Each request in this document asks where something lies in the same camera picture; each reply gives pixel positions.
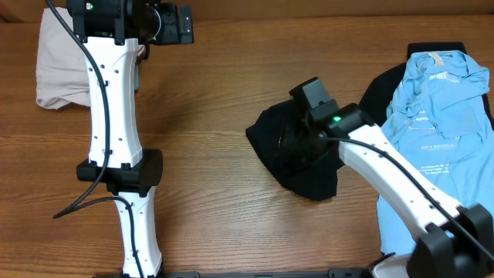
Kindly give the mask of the black t-shirt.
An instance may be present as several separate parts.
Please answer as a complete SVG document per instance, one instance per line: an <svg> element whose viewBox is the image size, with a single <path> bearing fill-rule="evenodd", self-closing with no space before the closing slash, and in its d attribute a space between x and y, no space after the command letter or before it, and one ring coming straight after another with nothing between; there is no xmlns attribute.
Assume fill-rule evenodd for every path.
<svg viewBox="0 0 494 278"><path fill-rule="evenodd" d="M299 114L290 100L264 110L257 121L245 130L246 137L260 161L284 188L313 201L337 195L337 170L343 166L327 159L315 166L278 166L278 143L283 121Z"/></svg>

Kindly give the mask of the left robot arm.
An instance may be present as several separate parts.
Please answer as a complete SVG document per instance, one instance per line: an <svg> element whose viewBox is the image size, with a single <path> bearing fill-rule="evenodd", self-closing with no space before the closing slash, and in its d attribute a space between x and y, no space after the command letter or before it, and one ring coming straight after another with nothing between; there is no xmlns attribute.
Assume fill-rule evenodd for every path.
<svg viewBox="0 0 494 278"><path fill-rule="evenodd" d="M137 132L137 58L151 45L194 42L192 8L173 2L73 0L67 3L73 34L86 56L92 137L80 181L104 184L120 217L122 277L163 277L154 196L163 154L144 148Z"/></svg>

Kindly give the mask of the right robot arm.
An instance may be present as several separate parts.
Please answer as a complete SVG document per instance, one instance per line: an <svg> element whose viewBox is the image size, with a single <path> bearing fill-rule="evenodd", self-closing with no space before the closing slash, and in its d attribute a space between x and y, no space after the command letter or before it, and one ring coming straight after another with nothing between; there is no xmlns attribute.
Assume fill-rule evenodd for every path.
<svg viewBox="0 0 494 278"><path fill-rule="evenodd" d="M296 148L306 159L332 150L357 171L406 225L412 253L391 253L366 269L331 270L330 277L455 278L493 273L492 216L482 206L466 208L433 185L384 136L355 103L338 107L313 77L289 92L309 137Z"/></svg>

